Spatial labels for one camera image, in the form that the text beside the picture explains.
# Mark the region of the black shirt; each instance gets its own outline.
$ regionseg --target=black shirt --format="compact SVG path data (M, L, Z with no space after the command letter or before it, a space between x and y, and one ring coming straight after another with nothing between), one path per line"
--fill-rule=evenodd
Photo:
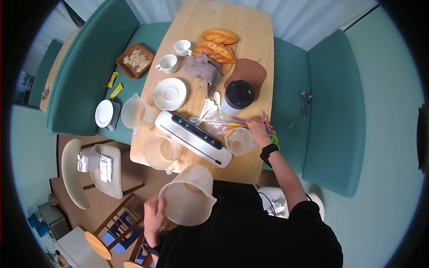
M178 226L160 247L162 267L342 267L341 245L312 201L289 219L269 216L252 185L215 181L209 219Z

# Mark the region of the teal bench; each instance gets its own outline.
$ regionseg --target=teal bench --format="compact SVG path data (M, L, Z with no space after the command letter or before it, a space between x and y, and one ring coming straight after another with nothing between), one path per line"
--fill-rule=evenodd
M66 135L94 136L99 132L109 139L131 144L132 131L121 121L114 132L99 129L95 110L110 95L107 84L112 73L119 70L116 59L127 46L139 42L155 54L169 25L139 25L125 0L104 1L82 26L64 56L49 98L47 128ZM124 89L115 100L123 104L124 98L136 92L140 95L146 76L130 81L122 71L118 73L113 89L123 83Z
M28 105L39 108L42 92L45 88L46 79L48 79L49 72L54 64L55 58L60 52L63 44L57 40L52 40L40 61L39 68L37 68L36 76L34 77L33 86L31 88Z
M366 120L359 70L345 33L337 30L308 52L274 38L274 56L271 125L281 154L303 180L354 196ZM307 119L301 118L302 90L312 95Z

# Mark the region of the hand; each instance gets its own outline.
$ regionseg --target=hand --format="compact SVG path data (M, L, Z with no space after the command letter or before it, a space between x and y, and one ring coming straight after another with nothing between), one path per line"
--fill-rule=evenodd
M250 132L255 136L255 142L259 147L264 148L272 144L270 137L268 137L266 127L257 119L250 119L246 121Z
M145 238L150 247L158 245L158 232L165 216L165 196L158 201L157 192L145 203L145 218L143 220Z

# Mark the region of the person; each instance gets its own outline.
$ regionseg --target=person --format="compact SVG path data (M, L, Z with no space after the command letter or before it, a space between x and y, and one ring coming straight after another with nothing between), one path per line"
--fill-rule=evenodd
M261 148L272 144L263 123L246 124ZM286 197L288 219L268 215L253 185L214 181L218 201L209 219L160 235L168 204L155 194L144 205L144 235L156 267L342 267L341 245L318 205L308 201L279 151L268 161Z

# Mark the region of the snack wrapper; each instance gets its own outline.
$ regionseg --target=snack wrapper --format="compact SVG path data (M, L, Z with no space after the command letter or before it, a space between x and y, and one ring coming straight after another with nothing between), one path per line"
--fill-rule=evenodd
M116 98L116 96L119 94L119 92L121 92L121 90L123 89L124 87L122 86L122 83L120 83L119 85L118 85L118 87L115 89L115 91L112 93L112 94L110 94L110 99L111 100L114 100L115 98Z
M111 182L113 176L113 159L107 155L100 155L100 179Z
M113 82L115 81L115 78L118 76L118 72L113 72L112 73L112 77L110 78L109 83L107 84L107 87L112 88L113 87Z

